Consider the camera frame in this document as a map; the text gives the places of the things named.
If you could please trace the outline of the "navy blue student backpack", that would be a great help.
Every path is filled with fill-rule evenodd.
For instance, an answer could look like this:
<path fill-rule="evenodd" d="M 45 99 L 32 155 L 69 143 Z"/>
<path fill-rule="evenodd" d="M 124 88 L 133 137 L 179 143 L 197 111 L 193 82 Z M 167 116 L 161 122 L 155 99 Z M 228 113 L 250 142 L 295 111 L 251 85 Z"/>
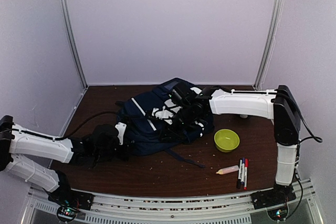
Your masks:
<path fill-rule="evenodd" d="M 212 92 L 211 88 L 201 89 L 186 80 L 173 78 L 123 102 L 117 121 L 127 125 L 124 139 L 134 144 L 132 154 L 145 156 L 164 151 L 179 161 L 203 168 L 203 164 L 182 157 L 172 147 L 191 144 L 214 130 L 214 117 L 209 106 Z M 160 142 L 160 131 L 165 122 L 149 119 L 146 112 L 163 106 L 181 107 L 173 116 L 172 125 L 185 129 L 186 142 Z"/>

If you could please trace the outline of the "cream glue tube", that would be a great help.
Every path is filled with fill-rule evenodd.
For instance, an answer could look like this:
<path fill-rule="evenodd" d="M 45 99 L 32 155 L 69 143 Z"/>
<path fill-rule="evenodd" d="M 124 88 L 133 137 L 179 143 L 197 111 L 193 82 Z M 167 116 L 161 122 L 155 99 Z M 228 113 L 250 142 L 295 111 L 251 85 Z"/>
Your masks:
<path fill-rule="evenodd" d="M 216 174 L 225 175 L 225 174 L 229 174 L 229 173 L 233 173 L 233 172 L 237 172 L 237 171 L 239 171 L 239 166 L 234 165 L 234 166 L 230 166 L 230 167 L 226 167 L 226 168 L 221 168 L 216 172 Z"/>

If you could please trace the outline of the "red marker pen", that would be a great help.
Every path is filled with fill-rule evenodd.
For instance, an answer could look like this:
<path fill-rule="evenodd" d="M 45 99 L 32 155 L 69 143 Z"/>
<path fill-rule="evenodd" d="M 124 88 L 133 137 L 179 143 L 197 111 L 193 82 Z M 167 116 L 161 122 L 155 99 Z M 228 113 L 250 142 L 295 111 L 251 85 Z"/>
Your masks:
<path fill-rule="evenodd" d="M 244 165 L 244 190 L 247 190 L 247 172 L 248 172 L 248 159 L 245 159 Z"/>

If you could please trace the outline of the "blue marker pen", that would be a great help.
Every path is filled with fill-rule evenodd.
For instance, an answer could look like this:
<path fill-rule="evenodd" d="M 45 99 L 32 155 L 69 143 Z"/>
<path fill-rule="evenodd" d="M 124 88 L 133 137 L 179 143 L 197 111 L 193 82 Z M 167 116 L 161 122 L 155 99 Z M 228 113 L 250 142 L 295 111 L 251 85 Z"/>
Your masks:
<path fill-rule="evenodd" d="M 240 182 L 241 186 L 244 187 L 245 184 L 245 158 L 242 159 L 242 165 L 241 165 L 241 177 L 240 177 Z"/>

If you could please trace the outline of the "black marker pen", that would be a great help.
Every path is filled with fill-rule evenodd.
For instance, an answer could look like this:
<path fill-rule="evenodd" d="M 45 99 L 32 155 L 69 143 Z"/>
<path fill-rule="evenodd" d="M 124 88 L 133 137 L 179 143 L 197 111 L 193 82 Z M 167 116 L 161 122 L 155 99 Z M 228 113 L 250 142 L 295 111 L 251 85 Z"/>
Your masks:
<path fill-rule="evenodd" d="M 236 188 L 240 189 L 241 187 L 241 171 L 242 171 L 242 164 L 243 164 L 243 160 L 240 159 L 239 160 L 239 167 L 238 167 L 238 178 L 237 178 L 237 182 L 236 182 Z"/>

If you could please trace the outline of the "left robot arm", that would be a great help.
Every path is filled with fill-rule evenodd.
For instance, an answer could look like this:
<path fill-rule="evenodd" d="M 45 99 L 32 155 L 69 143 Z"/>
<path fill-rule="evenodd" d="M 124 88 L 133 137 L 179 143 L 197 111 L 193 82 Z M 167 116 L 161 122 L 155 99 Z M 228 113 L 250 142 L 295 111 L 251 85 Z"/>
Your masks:
<path fill-rule="evenodd" d="M 1 118 L 1 170 L 34 183 L 48 193 L 54 193 L 64 205 L 71 205 L 76 197 L 67 177 L 36 164 L 28 156 L 76 166 L 93 166 L 115 156 L 127 156 L 126 130 L 126 124 L 119 122 L 116 125 L 98 125 L 91 134 L 82 138 L 57 137 L 25 129 L 14 123 L 12 116 L 5 115 Z"/>

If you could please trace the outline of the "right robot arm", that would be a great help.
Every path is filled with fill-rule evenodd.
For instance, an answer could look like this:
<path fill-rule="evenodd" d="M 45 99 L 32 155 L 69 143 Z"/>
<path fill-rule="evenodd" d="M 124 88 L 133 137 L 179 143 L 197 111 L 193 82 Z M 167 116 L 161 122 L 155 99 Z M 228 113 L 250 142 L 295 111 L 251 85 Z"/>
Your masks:
<path fill-rule="evenodd" d="M 292 193 L 292 180 L 299 154 L 300 110 L 287 86 L 265 91 L 236 91 L 222 87 L 188 88 L 175 85 L 168 101 L 152 115 L 175 128 L 191 125 L 209 114 L 258 116 L 271 120 L 278 147 L 273 189 L 264 193 L 279 204 Z"/>

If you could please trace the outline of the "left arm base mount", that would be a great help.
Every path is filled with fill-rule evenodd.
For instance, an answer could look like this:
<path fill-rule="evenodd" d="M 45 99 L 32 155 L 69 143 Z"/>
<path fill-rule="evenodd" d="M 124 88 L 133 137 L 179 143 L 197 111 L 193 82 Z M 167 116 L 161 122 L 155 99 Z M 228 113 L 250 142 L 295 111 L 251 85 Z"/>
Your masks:
<path fill-rule="evenodd" d="M 47 192 L 48 200 L 59 205 L 56 217 L 63 223 L 73 221 L 81 210 L 90 210 L 94 195 L 71 189 L 67 181 L 60 181 L 53 192 Z"/>

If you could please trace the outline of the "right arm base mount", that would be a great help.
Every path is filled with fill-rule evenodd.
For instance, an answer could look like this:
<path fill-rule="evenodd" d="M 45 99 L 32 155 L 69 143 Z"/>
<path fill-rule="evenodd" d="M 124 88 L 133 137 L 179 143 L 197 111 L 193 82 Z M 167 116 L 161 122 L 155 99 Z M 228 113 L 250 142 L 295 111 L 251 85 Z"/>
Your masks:
<path fill-rule="evenodd" d="M 292 183 L 286 186 L 274 182 L 273 188 L 251 194 L 254 209 L 266 208 L 268 217 L 278 222 L 290 216 L 288 202 L 296 198 Z"/>

